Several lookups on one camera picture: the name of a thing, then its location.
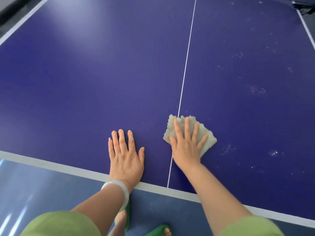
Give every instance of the white center line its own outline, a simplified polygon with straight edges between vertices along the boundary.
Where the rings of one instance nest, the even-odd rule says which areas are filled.
[[[188,41],[188,49],[187,49],[187,56],[186,56],[186,63],[185,63],[185,70],[184,70],[184,77],[183,77],[183,84],[182,84],[182,86],[181,86],[181,93],[180,93],[180,100],[179,100],[179,108],[178,108],[178,114],[177,114],[177,117],[178,117],[178,118],[179,118],[181,97],[182,97],[182,95],[183,95],[183,88],[184,88],[184,81],[185,81],[185,74],[186,74],[186,67],[187,67],[187,59],[188,59],[188,52],[189,52],[189,45],[190,45],[190,37],[191,37],[192,23],[194,22],[194,15],[195,15],[195,7],[196,7],[196,0],[195,0],[195,5],[194,5],[194,11],[193,11],[193,13],[192,13],[192,20],[191,20],[190,35],[189,35],[189,41]],[[171,177],[172,162],[173,162],[173,157],[171,158],[171,165],[170,165],[170,167],[169,167],[167,188],[168,188],[168,185],[169,185],[169,179],[170,179],[170,177]]]

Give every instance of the green sleeve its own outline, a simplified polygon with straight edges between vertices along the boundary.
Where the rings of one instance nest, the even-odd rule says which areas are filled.
[[[45,213],[23,230],[21,236],[100,236],[90,218],[73,211]]]
[[[220,236],[284,236],[269,219],[249,216],[227,226]]]

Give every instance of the cleaning cloth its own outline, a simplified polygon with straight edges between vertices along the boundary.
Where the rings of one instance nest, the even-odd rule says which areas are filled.
[[[174,137],[177,140],[175,128],[174,128],[174,119],[175,118],[176,118],[176,116],[173,116],[173,115],[169,116],[168,123],[167,123],[167,129],[166,129],[166,132],[164,133],[164,137],[163,137],[163,139],[169,144],[171,144],[169,137]],[[177,118],[177,121],[179,124],[179,128],[181,130],[181,133],[184,136],[185,117],[181,116],[180,118]],[[202,157],[203,154],[205,154],[206,151],[217,142],[217,139],[213,136],[211,131],[209,131],[207,128],[205,128],[205,126],[202,123],[199,123],[196,120],[196,118],[193,116],[189,116],[190,136],[192,135],[192,132],[194,131],[195,123],[198,123],[198,125],[199,125],[197,143],[200,142],[200,140],[202,139],[202,137],[204,135],[208,135],[207,141],[205,142],[205,144],[203,145],[203,147],[200,151],[200,157]]]

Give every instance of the foot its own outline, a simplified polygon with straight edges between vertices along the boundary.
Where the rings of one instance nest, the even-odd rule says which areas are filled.
[[[121,212],[119,212],[115,218],[116,220],[116,225],[118,224],[123,224],[123,225],[126,225],[126,222],[127,222],[127,211],[126,210],[123,210]]]
[[[165,236],[171,236],[171,231],[168,228],[164,229]]]

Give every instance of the ping pong table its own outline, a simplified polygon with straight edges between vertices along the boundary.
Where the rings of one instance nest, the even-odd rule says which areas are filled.
[[[141,181],[195,193],[163,140],[192,115],[243,204],[315,220],[315,45],[287,5],[43,0],[0,43],[1,151],[109,174],[108,137],[132,130]]]

